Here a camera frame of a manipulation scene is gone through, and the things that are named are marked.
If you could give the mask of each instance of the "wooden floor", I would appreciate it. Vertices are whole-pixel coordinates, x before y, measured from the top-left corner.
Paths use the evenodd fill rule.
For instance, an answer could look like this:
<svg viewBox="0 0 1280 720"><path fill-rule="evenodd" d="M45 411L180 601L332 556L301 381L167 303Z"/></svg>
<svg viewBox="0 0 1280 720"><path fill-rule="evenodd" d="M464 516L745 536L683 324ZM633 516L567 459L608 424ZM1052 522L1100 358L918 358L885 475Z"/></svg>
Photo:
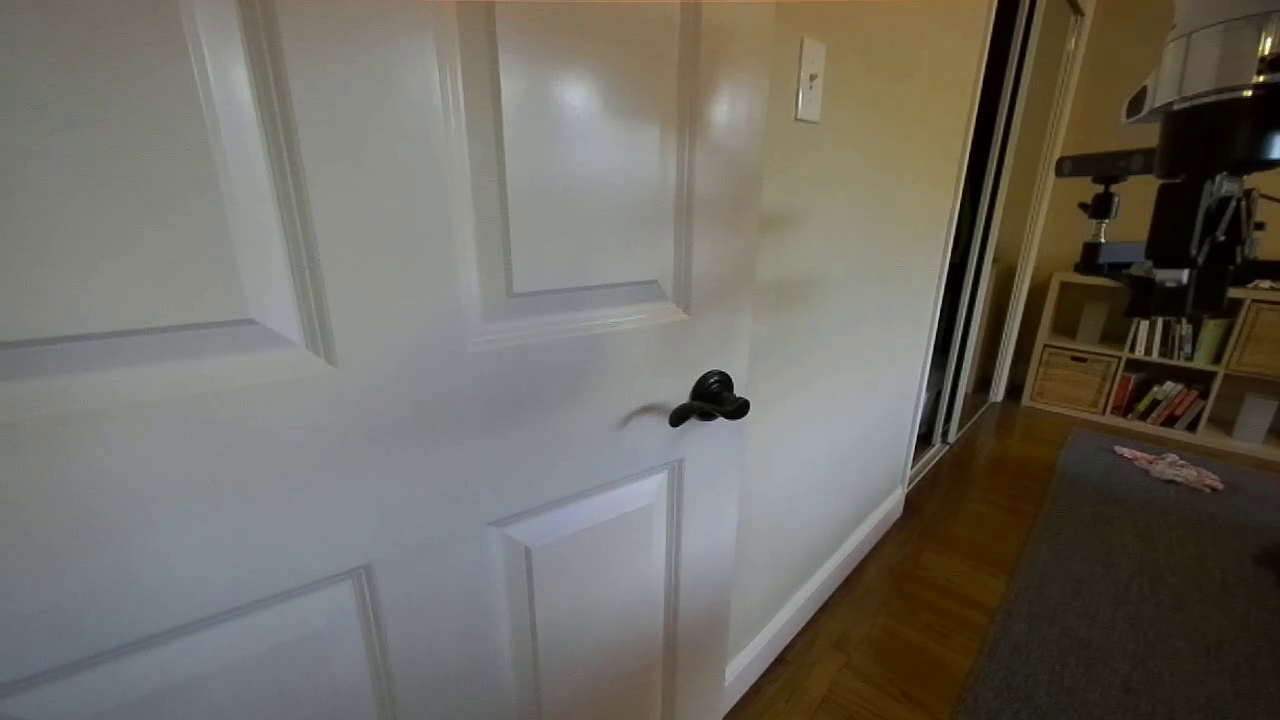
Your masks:
<svg viewBox="0 0 1280 720"><path fill-rule="evenodd" d="M730 720L950 717L1071 428L993 410Z"/></svg>

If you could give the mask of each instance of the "light switch plate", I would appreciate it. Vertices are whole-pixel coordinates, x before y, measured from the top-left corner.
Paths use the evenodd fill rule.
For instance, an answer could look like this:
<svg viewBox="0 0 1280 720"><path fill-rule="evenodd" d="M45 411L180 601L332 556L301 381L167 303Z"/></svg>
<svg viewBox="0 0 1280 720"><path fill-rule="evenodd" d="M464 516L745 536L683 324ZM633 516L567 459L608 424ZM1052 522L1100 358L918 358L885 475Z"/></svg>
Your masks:
<svg viewBox="0 0 1280 720"><path fill-rule="evenodd" d="M796 122L823 122L823 85L827 85L827 45L815 37L801 42L801 79L796 79Z"/></svg>

